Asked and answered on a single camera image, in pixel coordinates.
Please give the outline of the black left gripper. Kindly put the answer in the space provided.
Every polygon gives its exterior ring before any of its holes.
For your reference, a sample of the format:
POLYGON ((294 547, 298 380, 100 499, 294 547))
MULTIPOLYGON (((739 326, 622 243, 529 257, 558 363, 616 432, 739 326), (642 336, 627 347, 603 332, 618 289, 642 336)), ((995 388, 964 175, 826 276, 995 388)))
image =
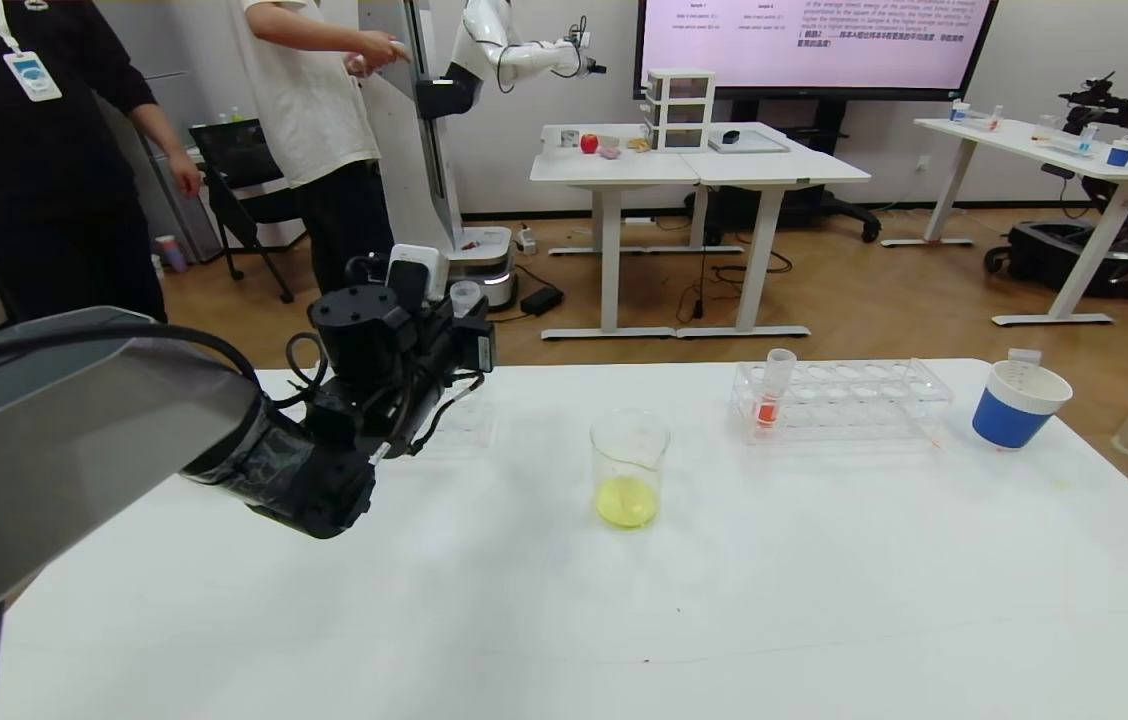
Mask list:
POLYGON ((426 307, 418 316, 418 365, 440 377, 491 374, 496 366, 496 336, 487 314, 487 299, 478 300, 462 316, 455 314, 450 299, 426 307))

